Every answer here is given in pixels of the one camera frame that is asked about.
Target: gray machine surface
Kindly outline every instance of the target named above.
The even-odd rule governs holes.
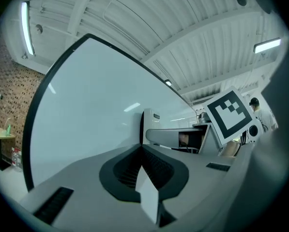
[[[151,147],[169,157],[180,160],[189,169],[189,179],[181,193],[175,198],[164,201],[166,210],[178,219],[189,211],[197,209],[198,205],[200,205],[200,210],[203,209],[201,204],[206,199],[211,199],[215,195],[218,196],[217,193],[222,188],[230,190],[233,186],[239,185],[237,180],[243,179],[252,150],[251,147],[245,146],[238,153],[238,156],[233,158],[188,154],[154,145]],[[206,167],[211,162],[229,165],[230,169],[225,172]],[[225,192],[224,199],[227,199],[230,194],[233,195],[234,193]],[[217,208],[218,203],[212,210],[217,210]]]
[[[233,188],[239,188],[249,161],[251,148],[246,147],[237,158],[188,154],[150,145],[166,156],[181,161],[189,170],[189,179],[174,198],[163,201],[165,209],[177,221],[190,212],[198,212],[194,219],[200,229],[218,212],[223,201],[233,195]],[[70,164],[59,173],[35,187],[21,205],[30,213],[36,212],[60,187],[74,192],[55,218],[52,226],[72,231],[151,231],[159,229],[144,213],[139,203],[121,202],[114,198],[101,185],[99,171],[109,159],[131,147],[118,148],[104,154],[89,157]],[[228,172],[207,167],[209,163],[230,166]],[[209,213],[204,206],[211,204]],[[164,228],[175,226],[172,222]]]
[[[283,190],[289,178],[289,119],[285,119],[285,113],[281,112],[287,110],[289,117],[289,51],[262,95],[275,114],[279,127],[263,134],[255,143],[241,147],[229,173],[235,169],[236,163],[244,164],[242,171],[246,168],[246,173],[234,174],[235,179],[225,178],[223,185],[208,198],[163,231],[236,232],[249,226],[269,207],[277,212],[275,218],[288,221],[289,210],[281,210],[281,199],[280,203],[275,199],[281,193],[285,200],[286,193],[289,193],[289,189]],[[245,159],[238,162],[245,151],[248,153]],[[269,216],[267,213],[262,222],[269,226],[273,222],[272,216],[272,213]]]
[[[33,230],[42,232],[61,232],[61,230],[56,229],[40,219],[36,218],[33,214],[24,209],[18,202],[14,199],[5,196],[6,202],[12,207],[13,211]]]
[[[34,213],[60,187],[74,192],[52,226],[68,231],[151,231],[156,225],[139,203],[122,202],[108,193],[99,180],[99,171],[109,159],[131,147],[74,162],[41,183],[20,202]]]

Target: black slot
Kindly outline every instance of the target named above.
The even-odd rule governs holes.
[[[176,218],[165,209],[163,203],[158,202],[158,214],[156,224],[159,227],[164,227],[174,222],[175,220]]]
[[[68,188],[59,188],[34,215],[47,224],[51,224],[58,213],[70,198],[73,190]]]
[[[157,190],[173,176],[174,167],[146,149],[142,151],[142,165]]]
[[[206,167],[225,171],[225,172],[227,172],[230,169],[229,165],[223,165],[223,164],[218,164],[218,163],[213,163],[213,162],[210,162]]]

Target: white floor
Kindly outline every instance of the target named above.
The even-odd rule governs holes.
[[[23,172],[13,166],[0,170],[0,192],[19,202],[28,193]]]

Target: fluorescent light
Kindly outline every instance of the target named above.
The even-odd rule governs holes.
[[[170,82],[169,79],[165,80],[165,83],[166,83],[168,86],[171,86],[171,85],[172,85],[172,83]]]
[[[48,88],[52,91],[53,94],[56,94],[55,89],[51,84],[48,85]]]
[[[140,103],[135,103],[135,104],[127,107],[127,108],[124,110],[124,112],[129,112],[130,110],[136,108],[137,106],[140,106]]]
[[[28,10],[28,4],[27,2],[22,2],[21,5],[21,17],[22,17],[22,27],[24,31],[24,38],[26,42],[26,46],[28,49],[28,52],[33,55],[33,47],[31,43],[31,37],[30,37],[30,30],[29,30],[29,10]]]
[[[181,120],[181,119],[185,119],[185,118],[178,118],[178,119],[174,119],[174,120],[171,120],[171,121],[177,121],[177,120]]]
[[[254,46],[254,52],[255,53],[259,53],[259,52],[268,50],[270,48],[279,46],[280,44],[281,44],[281,39],[280,38],[276,38],[276,39],[273,39],[273,40],[265,41],[265,42],[256,44]]]

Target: black vent slot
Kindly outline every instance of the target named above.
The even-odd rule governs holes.
[[[173,176],[174,168],[160,157],[143,149],[142,164],[145,172],[157,190],[162,188]]]
[[[124,185],[136,189],[137,177],[141,168],[141,150],[135,150],[114,166],[114,174]]]
[[[59,188],[42,206],[34,213],[41,221],[51,224],[63,206],[67,203],[73,190]]]
[[[210,162],[206,167],[225,171],[225,172],[227,172],[230,169],[229,165],[223,165],[223,164],[218,164],[218,163],[213,163],[213,162]]]
[[[158,202],[158,215],[157,222],[159,227],[164,227],[172,222],[174,222],[176,218],[170,214],[164,207],[162,202]]]

